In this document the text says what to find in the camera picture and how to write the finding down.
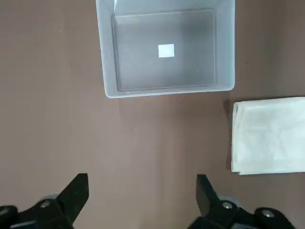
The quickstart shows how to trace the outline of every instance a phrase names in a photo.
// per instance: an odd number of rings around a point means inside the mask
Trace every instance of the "folded towel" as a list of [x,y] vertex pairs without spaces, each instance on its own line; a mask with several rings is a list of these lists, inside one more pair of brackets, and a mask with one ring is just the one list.
[[234,104],[232,172],[305,172],[305,98]]

